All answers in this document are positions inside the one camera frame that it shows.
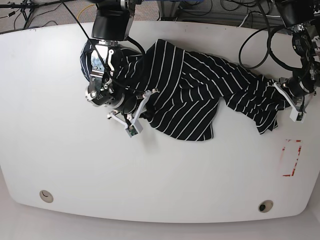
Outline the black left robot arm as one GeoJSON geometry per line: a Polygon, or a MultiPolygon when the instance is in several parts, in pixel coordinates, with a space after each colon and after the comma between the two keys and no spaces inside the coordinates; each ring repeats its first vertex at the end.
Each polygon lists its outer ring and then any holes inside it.
{"type": "Polygon", "coordinates": [[[320,2],[276,0],[274,4],[283,24],[271,26],[269,22],[266,23],[266,56],[292,75],[278,80],[259,76],[265,86],[261,93],[254,91],[257,110],[249,113],[259,125],[264,121],[275,123],[278,111],[287,107],[291,108],[290,118],[294,122],[302,122],[308,104],[320,87],[320,2]],[[281,31],[291,35],[292,48],[301,61],[300,67],[288,65],[273,52],[272,40],[281,31]]]}

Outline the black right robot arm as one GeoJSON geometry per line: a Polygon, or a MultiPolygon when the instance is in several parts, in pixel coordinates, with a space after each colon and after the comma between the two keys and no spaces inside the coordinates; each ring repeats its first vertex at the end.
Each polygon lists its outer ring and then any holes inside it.
{"type": "Polygon", "coordinates": [[[105,105],[111,109],[108,119],[114,119],[124,126],[129,137],[142,132],[139,122],[151,95],[158,93],[157,88],[141,91],[117,79],[123,52],[120,41],[128,41],[138,47],[142,57],[146,56],[143,47],[129,37],[136,5],[140,0],[94,0],[97,7],[91,37],[88,39],[93,51],[90,55],[91,71],[85,98],[95,106],[105,105]]]}

